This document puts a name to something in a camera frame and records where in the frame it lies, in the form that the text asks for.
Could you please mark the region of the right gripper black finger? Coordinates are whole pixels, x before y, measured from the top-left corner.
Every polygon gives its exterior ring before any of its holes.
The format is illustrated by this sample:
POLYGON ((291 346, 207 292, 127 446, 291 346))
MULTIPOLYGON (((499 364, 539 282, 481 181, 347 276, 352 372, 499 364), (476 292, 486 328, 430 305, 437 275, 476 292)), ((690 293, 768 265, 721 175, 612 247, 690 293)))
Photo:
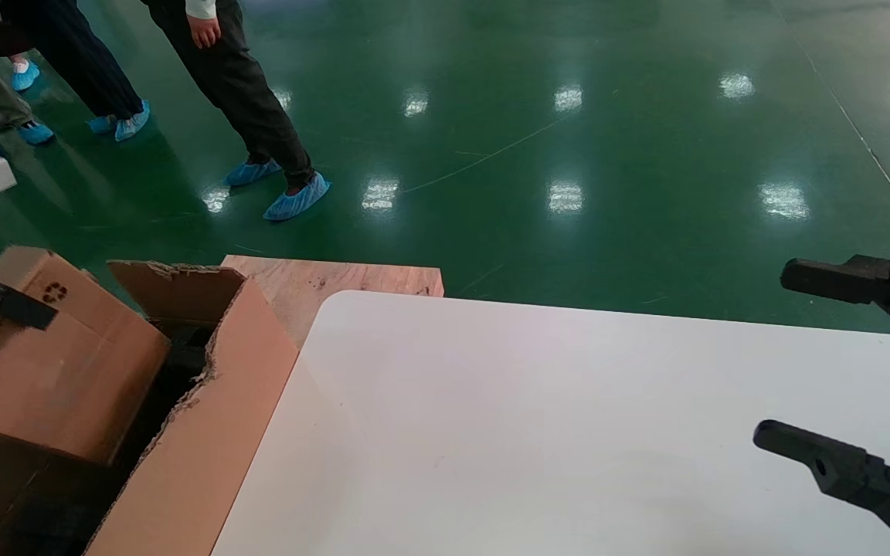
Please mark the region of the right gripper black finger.
POLYGON ((823 495, 875 514, 890 529, 890 465, 881 457, 771 419, 756 427, 753 444, 805 465, 823 495))
POLYGON ((875 305, 890 316, 890 259, 852 256, 843 264, 793 258, 780 275, 785 290, 851 305, 875 305))

